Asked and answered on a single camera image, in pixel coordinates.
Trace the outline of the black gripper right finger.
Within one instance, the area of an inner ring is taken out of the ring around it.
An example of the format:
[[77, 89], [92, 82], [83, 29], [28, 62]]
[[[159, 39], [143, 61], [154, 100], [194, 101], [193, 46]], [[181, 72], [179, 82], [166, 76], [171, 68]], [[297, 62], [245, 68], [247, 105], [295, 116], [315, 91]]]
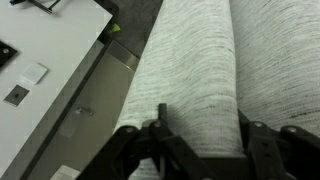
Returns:
[[320, 138], [295, 125], [274, 130], [238, 111], [245, 154], [256, 180], [320, 180]]

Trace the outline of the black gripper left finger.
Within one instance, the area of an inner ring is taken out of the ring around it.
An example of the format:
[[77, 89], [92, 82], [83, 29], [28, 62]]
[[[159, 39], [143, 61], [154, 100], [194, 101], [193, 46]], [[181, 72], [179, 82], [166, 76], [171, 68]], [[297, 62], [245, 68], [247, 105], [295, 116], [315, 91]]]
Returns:
[[167, 104], [140, 129], [124, 125], [77, 177], [77, 180], [129, 180], [143, 160], [151, 160], [161, 180], [214, 180], [214, 173], [186, 141], [168, 128]]

